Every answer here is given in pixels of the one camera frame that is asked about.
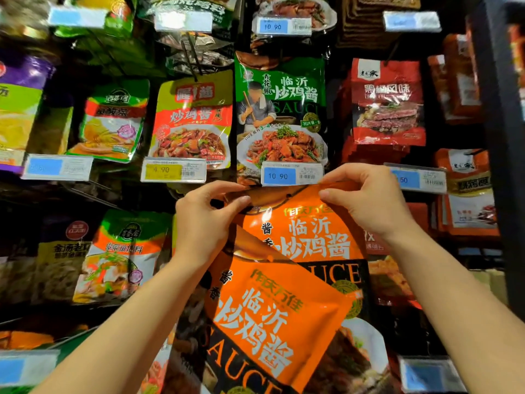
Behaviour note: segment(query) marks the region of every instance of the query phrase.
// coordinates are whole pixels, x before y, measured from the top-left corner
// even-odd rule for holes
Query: man in apron
[[[239,123],[244,125],[244,132],[237,136],[238,140],[239,137],[244,138],[256,128],[270,124],[277,118],[273,102],[265,98],[262,88],[258,81],[251,81],[248,85],[248,101],[245,99],[238,103]]]

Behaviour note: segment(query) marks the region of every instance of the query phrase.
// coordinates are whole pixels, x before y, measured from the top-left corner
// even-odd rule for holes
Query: plate of food
[[[328,146],[318,133],[300,125],[283,124],[279,128],[254,130],[237,145],[239,162],[260,170],[264,161],[292,163],[328,163]]]
[[[257,17],[312,18],[312,32],[328,30],[337,23],[337,12],[323,0],[271,0],[263,2],[252,23],[257,32]]]
[[[361,318],[345,319],[304,394],[386,394],[390,379],[383,336]]]
[[[212,124],[185,124],[163,130],[149,155],[154,158],[205,158],[209,169],[230,164],[228,135]]]

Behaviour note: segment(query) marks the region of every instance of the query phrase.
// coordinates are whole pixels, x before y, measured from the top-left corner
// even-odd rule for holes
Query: black shelf frame
[[[525,0],[465,0],[476,55],[511,310],[525,321],[525,124],[508,24]]]

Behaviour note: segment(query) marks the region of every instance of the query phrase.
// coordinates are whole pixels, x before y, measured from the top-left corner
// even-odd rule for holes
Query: yellow price label
[[[182,178],[182,165],[147,164],[145,178],[155,181],[178,181]]]

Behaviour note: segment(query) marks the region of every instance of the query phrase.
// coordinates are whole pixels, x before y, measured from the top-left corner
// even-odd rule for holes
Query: fingernail
[[[330,192],[326,189],[319,191],[319,197],[327,199],[330,196]]]

